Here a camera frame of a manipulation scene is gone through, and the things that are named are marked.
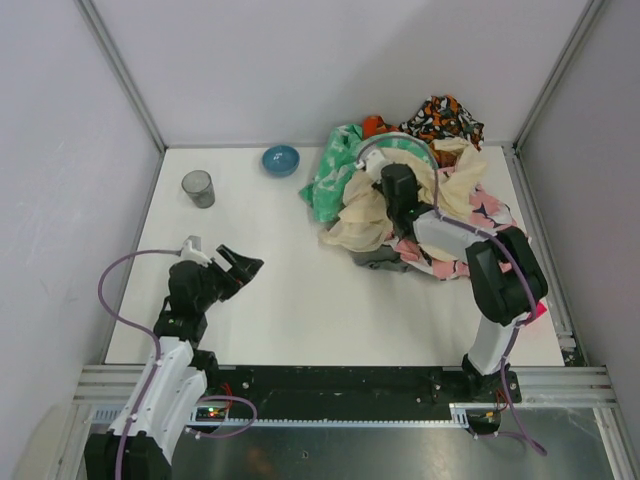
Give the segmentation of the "cream yellow cloth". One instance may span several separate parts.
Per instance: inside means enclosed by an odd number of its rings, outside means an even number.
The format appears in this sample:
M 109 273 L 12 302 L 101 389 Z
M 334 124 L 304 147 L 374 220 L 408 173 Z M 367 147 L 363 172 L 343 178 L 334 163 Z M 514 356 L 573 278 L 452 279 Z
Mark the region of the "cream yellow cloth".
M 469 195 L 484 177 L 487 162 L 463 139 L 436 140 L 430 149 L 453 164 L 434 169 L 408 151 L 381 148 L 391 162 L 408 165 L 413 170 L 420 201 L 436 203 L 442 213 L 466 221 L 471 215 Z M 374 189 L 374 179 L 366 172 L 352 176 L 342 202 L 337 220 L 319 233 L 322 242 L 352 252 L 368 252 L 376 250 L 391 237 L 393 226 L 387 217 L 383 194 Z

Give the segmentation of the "grey cloth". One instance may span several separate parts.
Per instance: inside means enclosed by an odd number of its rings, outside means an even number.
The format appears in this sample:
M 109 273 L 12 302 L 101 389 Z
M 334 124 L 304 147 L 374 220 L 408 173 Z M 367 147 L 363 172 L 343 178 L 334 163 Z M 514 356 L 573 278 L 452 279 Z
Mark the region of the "grey cloth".
M 351 252 L 350 256 L 355 265 L 372 271 L 405 273 L 411 269 L 390 245 L 381 245 L 374 251 Z

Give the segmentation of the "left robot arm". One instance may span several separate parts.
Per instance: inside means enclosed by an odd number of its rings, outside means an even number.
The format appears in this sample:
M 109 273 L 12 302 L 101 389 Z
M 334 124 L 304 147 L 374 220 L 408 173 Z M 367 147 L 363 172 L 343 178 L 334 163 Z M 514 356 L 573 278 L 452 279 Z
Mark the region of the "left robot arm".
M 158 319 L 140 329 L 152 341 L 143 373 L 108 431 L 90 435 L 84 447 L 88 478 L 171 478 L 174 450 L 193 408 L 219 384 L 215 354 L 199 347 L 206 313 L 236 295 L 264 264 L 224 245 L 217 251 L 228 269 L 200 252 L 182 254 L 170 267 Z

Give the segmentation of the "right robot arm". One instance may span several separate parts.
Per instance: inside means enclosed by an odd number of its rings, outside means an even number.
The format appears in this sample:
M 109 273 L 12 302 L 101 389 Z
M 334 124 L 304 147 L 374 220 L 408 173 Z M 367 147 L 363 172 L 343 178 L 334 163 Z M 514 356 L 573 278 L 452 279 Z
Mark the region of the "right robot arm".
M 236 287 L 221 309 L 222 361 L 254 389 L 415 393 L 485 402 L 508 387 L 518 330 L 548 291 L 524 233 L 485 231 L 424 200 L 415 171 L 390 163 L 348 206 L 358 226 L 381 217 L 380 241 L 312 240 L 282 202 L 252 199 L 232 216 Z

